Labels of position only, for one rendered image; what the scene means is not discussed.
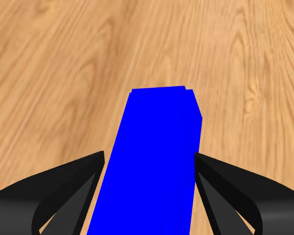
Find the blue hollow socket block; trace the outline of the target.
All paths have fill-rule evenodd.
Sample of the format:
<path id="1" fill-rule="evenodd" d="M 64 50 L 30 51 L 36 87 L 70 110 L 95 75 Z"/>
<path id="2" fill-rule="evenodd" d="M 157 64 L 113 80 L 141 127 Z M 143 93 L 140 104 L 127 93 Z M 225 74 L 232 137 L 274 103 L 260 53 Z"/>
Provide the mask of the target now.
<path id="1" fill-rule="evenodd" d="M 87 235 L 190 235 L 201 124 L 193 90 L 133 89 Z"/>

